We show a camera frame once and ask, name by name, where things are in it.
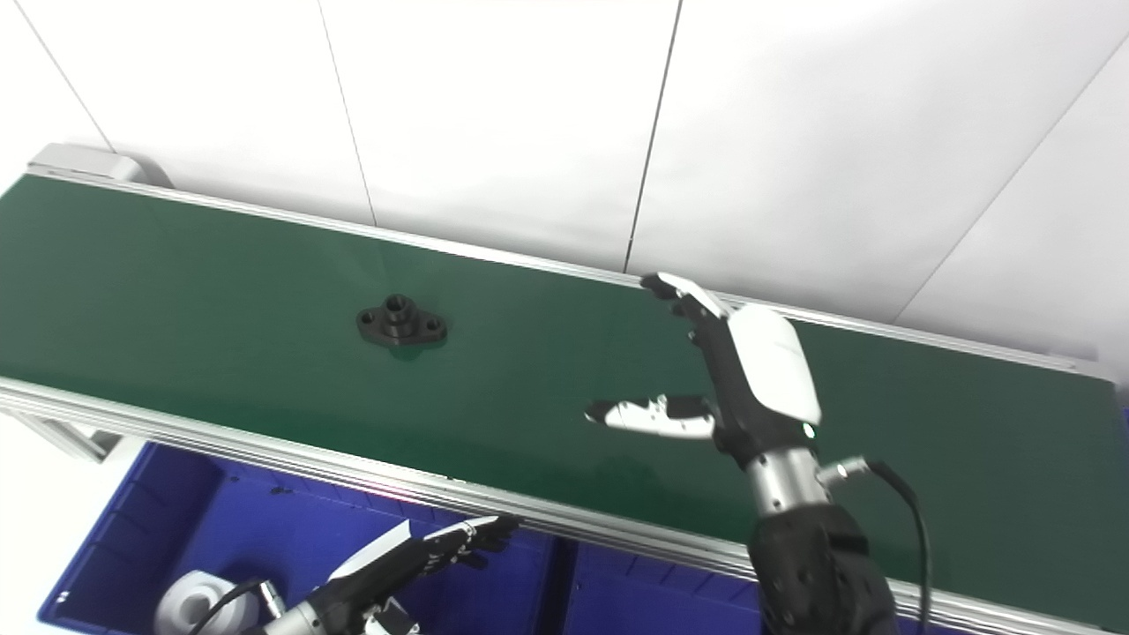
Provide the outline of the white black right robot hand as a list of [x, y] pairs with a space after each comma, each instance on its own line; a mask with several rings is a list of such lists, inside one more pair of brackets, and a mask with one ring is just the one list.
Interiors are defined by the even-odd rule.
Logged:
[[726, 304], [697, 282], [660, 271], [639, 284], [672, 302], [691, 322], [690, 341], [703, 357], [714, 398], [657, 395], [597, 400], [584, 416], [609, 429], [675, 440], [709, 440], [739, 467], [790, 449], [814, 451], [822, 411], [793, 323], [758, 304]]

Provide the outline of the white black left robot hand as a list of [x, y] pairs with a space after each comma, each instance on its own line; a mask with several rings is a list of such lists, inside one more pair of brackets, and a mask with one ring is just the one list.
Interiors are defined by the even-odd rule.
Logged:
[[483, 569], [487, 554], [504, 553], [519, 527], [517, 516], [475, 516], [415, 537], [403, 521], [303, 600], [299, 626], [306, 634], [419, 634], [420, 625], [395, 595], [452, 565]]

